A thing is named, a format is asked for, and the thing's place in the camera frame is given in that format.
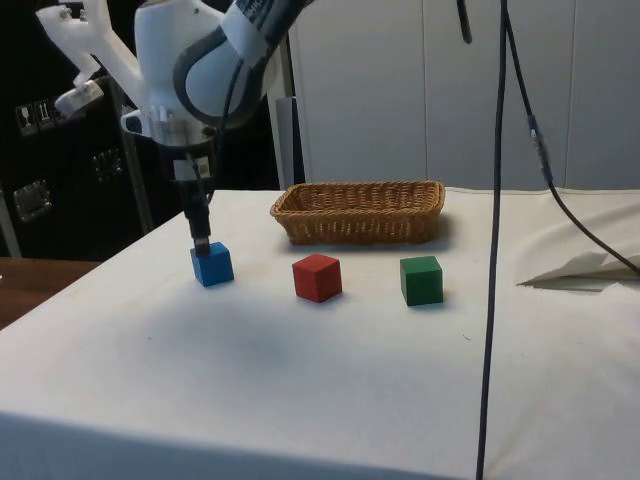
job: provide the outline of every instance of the black cable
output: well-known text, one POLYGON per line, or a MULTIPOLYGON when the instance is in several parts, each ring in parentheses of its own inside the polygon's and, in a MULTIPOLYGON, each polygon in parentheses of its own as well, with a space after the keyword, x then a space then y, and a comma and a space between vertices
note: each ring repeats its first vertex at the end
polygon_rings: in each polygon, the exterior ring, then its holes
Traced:
POLYGON ((491 381, 491 356, 493 352, 493 326, 496 311, 496 283, 498 273, 498 246, 500 240, 500 212, 502 195, 502 123, 507 79, 507 0, 500 0, 500 73, 498 76, 498 101, 496 108, 494 165, 493 165, 493 225, 491 232, 491 256, 489 259, 489 298, 487 302, 487 332, 482 372, 482 397, 480 399, 480 434, 478 439, 478 463, 476 479, 484 478, 484 460, 487 445, 487 414, 489 410, 489 385, 491 381))
POLYGON ((520 94, 522 95, 522 101, 524 102, 524 108, 527 111, 527 117, 533 116, 533 110, 531 109, 531 102, 529 101, 529 94, 527 93, 527 86, 524 83, 524 76, 522 75, 522 67, 520 66, 520 56, 518 55, 518 49, 516 47, 516 38, 513 34, 513 26, 511 25, 511 15, 507 11, 507 35, 509 36, 509 45, 511 46, 511 56, 513 57, 513 66, 516 70, 516 77, 518 78, 518 85, 520 86, 520 94))
POLYGON ((531 109, 531 104, 529 103, 529 94, 527 93, 527 86, 524 82, 524 77, 522 75, 522 68, 520 66, 520 58, 518 56, 518 49, 516 47, 515 35, 513 34, 513 27, 511 25, 511 18, 509 13, 507 12, 507 34, 509 36, 509 44, 511 46, 511 53, 513 55, 513 63, 516 70, 516 75, 518 77, 518 84, 520 86, 520 94, 522 95, 522 101, 524 102, 525 109, 527 110, 527 116, 529 117, 529 127, 531 131, 531 137, 534 143, 534 147, 536 149, 536 153, 540 162, 542 164, 542 174, 544 176, 545 181, 547 182, 547 186, 549 187, 549 191, 551 195, 553 195, 554 200, 560 207, 560 209, 564 212, 564 214, 571 220, 571 222, 580 230, 589 240, 602 248, 605 252, 613 256, 616 260, 621 262, 624 266, 628 267, 631 271, 633 271, 636 275, 640 276, 640 267, 634 265, 630 260, 626 259, 620 253, 615 251, 605 242, 596 237, 587 227, 585 227, 580 220, 571 212, 569 207, 564 203, 560 194, 556 190, 556 186, 553 182, 553 174, 551 172, 551 166, 549 164, 549 155, 547 153, 546 146, 544 144, 544 139, 542 134, 540 133, 540 129, 538 127, 538 122, 536 121, 535 115, 531 109))
POLYGON ((553 198, 556 200, 556 203, 558 204, 560 209, 564 212, 564 214, 567 217, 569 217, 569 220, 571 220, 573 222, 573 224, 582 233, 584 233, 593 243, 598 245, 605 252, 607 252, 608 254, 610 254, 613 257, 615 257, 618 261, 620 261, 626 267, 630 268, 636 275, 640 276, 640 268, 639 267, 637 267, 636 265, 631 263, 630 260, 624 258, 622 255, 620 255, 618 252, 616 252, 613 248, 611 248, 609 245, 607 245, 602 240, 600 240, 598 237, 596 237, 593 233, 591 233, 591 231, 587 227, 585 227, 582 224, 582 222, 580 222, 580 220, 578 220, 576 218, 576 216, 571 212, 571 210, 569 210, 569 207, 567 207, 567 205, 562 201, 562 198, 560 198, 560 194, 556 190, 556 187, 553 184, 553 182, 547 182, 547 185, 549 185, 549 190, 551 191, 551 195, 553 195, 553 198))
MULTIPOLYGON (((238 60, 238 64, 236 65, 236 69, 233 71, 233 75, 231 76, 231 83, 229 84, 229 90, 227 91, 227 98, 224 102, 224 109, 222 111, 222 118, 220 119, 220 126, 218 127, 218 136, 216 138, 216 158, 214 160, 214 171, 212 177, 215 179, 218 173, 218 166, 222 165, 224 162, 224 141, 225 141, 225 132, 227 130, 227 122, 229 120, 229 110, 231 109, 231 100, 233 99, 233 92, 236 88, 236 83, 238 83, 238 77, 240 76, 240 72, 242 71, 242 67, 244 66, 244 60, 238 60)), ((207 199, 207 203, 211 203, 213 200, 213 193, 209 195, 207 199)))

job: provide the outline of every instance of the wicker basket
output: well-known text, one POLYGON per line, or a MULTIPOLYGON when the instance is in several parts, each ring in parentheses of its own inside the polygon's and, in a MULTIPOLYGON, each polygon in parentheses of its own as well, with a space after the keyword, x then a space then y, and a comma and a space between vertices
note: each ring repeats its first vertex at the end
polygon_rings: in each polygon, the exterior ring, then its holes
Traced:
POLYGON ((271 209, 295 245, 424 243, 444 205, 441 183, 316 183, 291 187, 271 209))

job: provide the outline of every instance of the blue cube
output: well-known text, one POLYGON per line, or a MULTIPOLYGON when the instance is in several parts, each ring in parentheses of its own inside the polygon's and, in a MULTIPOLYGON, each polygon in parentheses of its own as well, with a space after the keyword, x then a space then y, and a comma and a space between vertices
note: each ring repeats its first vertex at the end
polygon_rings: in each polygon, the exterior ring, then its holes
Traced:
POLYGON ((193 273, 205 287, 231 282, 234 279, 231 254, 221 243, 211 244, 211 252, 206 257, 198 257, 195 249, 191 249, 191 262, 193 273))

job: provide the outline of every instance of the white robot link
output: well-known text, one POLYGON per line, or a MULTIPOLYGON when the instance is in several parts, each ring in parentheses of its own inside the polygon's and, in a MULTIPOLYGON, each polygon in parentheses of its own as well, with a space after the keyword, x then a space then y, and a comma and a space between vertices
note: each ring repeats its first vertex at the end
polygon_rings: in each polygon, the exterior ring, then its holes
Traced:
MULTIPOLYGON (((208 203, 214 190, 216 129, 248 121, 272 84, 276 47, 314 0, 236 0, 226 13, 201 0, 148 0, 135 15, 137 58, 114 33, 107 0, 37 12, 47 35, 80 71, 56 107, 66 115, 102 95, 91 77, 104 68, 137 110, 122 128, 152 138, 165 172, 178 183, 199 256, 209 254, 208 203)), ((464 0, 457 0, 470 41, 464 0)))

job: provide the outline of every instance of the table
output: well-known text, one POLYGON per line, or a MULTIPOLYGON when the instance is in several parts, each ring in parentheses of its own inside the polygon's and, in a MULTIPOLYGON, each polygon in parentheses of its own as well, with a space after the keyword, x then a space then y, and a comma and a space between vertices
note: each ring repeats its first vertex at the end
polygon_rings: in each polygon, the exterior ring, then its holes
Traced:
MULTIPOLYGON (((307 248, 269 217, 277 192, 219 192, 236 281, 212 289, 184 218, 152 232, 0 332, 0 478, 472 478, 492 199, 447 195, 432 243, 307 248), (292 286, 315 251, 342 263, 323 305, 292 286), (442 306, 404 304, 418 255, 443 266, 442 306)), ((637 247, 638 192, 565 195, 637 247)), ((635 478, 638 291, 517 286, 592 250, 547 193, 505 194, 501 245, 487 474, 635 478)))
POLYGON ((98 265, 94 262, 0 258, 0 330, 98 265))

